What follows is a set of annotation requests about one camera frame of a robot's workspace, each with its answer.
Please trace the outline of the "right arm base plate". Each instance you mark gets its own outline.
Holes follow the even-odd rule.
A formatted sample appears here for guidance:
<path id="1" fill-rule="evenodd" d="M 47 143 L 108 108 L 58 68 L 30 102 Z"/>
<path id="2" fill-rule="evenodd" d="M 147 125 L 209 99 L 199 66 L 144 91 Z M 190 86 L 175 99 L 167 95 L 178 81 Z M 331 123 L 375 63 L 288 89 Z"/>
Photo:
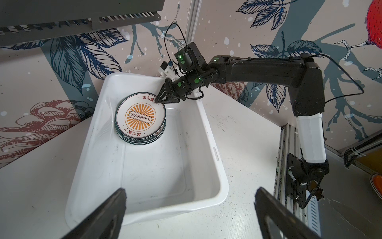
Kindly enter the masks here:
<path id="1" fill-rule="evenodd" d="M 320 187 L 322 179 L 329 173 L 329 164 L 309 163 L 289 153 L 287 155 L 286 195 L 291 197 L 301 209 L 304 209 L 312 198 L 323 198 Z"/>

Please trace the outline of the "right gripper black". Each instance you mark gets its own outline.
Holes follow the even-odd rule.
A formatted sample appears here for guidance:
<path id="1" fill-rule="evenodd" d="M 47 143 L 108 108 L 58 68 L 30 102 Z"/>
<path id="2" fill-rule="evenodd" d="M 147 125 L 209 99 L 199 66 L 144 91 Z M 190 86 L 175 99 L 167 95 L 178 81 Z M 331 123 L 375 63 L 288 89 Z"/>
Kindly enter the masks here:
<path id="1" fill-rule="evenodd" d="M 206 85 L 208 85 L 208 83 L 205 83 L 203 77 L 194 74 L 184 75 L 175 81 L 167 78 L 154 102 L 157 104 L 170 104 L 172 100 L 200 100 L 204 97 L 201 88 Z M 190 96 L 194 90 L 198 90 L 200 95 L 189 98 L 188 96 Z"/>

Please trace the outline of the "green rim plate large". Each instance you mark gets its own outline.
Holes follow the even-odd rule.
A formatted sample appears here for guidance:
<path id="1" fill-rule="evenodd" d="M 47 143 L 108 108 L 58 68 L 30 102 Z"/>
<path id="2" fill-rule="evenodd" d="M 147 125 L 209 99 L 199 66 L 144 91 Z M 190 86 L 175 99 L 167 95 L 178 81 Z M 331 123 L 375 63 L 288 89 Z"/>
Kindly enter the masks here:
<path id="1" fill-rule="evenodd" d="M 129 136 L 126 136 L 124 133 L 122 133 L 122 131 L 116 125 L 116 123 L 114 124 L 114 128 L 116 130 L 117 135 L 125 142 L 134 144 L 134 145 L 145 145 L 145 144 L 150 144 L 152 142 L 155 142 L 163 135 L 166 128 L 166 122 L 163 123 L 162 127 L 156 133 L 154 133 L 153 135 L 149 137 L 141 138 L 141 139 L 133 139 Z"/>

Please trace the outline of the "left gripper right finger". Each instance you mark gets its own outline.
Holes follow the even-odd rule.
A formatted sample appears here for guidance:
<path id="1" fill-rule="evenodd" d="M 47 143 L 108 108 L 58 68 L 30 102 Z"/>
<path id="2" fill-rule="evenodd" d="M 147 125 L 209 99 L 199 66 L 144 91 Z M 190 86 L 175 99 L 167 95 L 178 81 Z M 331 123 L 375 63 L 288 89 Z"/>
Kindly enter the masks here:
<path id="1" fill-rule="evenodd" d="M 263 187 L 256 191 L 254 207 L 264 239 L 320 238 Z"/>

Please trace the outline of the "orange sunburst plate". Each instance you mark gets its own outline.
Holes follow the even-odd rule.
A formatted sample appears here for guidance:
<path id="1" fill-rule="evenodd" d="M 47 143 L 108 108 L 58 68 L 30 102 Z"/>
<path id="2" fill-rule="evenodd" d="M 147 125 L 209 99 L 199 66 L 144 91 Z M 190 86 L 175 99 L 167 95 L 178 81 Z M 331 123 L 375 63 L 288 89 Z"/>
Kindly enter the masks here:
<path id="1" fill-rule="evenodd" d="M 133 139 L 153 135 L 166 121 L 166 108 L 164 104 L 155 103 L 155 99 L 156 96 L 148 92 L 126 97 L 116 109 L 114 123 Z"/>

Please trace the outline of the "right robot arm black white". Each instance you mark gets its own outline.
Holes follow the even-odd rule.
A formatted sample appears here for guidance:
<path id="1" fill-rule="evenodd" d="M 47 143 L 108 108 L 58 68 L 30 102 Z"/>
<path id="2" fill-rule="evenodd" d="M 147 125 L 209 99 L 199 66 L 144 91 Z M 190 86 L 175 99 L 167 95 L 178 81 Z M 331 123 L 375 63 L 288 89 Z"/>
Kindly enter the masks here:
<path id="1" fill-rule="evenodd" d="M 252 82 L 288 88 L 301 157 L 287 156 L 286 194 L 300 208 L 305 208 L 329 173 L 322 125 L 323 77 L 313 58 L 308 55 L 290 59 L 216 56 L 206 62 L 195 43 L 178 51 L 175 58 L 184 75 L 177 80 L 166 79 L 156 103 L 179 103 L 189 99 L 194 90 L 211 83 Z"/>

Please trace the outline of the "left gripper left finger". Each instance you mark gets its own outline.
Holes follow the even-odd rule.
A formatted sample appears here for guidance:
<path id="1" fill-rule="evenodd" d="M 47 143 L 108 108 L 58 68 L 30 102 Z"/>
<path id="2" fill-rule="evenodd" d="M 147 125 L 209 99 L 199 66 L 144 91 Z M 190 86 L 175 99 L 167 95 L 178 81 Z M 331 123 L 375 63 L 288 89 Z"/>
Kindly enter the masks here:
<path id="1" fill-rule="evenodd" d="M 63 239 L 117 239 L 126 210 L 126 192 L 116 190 Z"/>

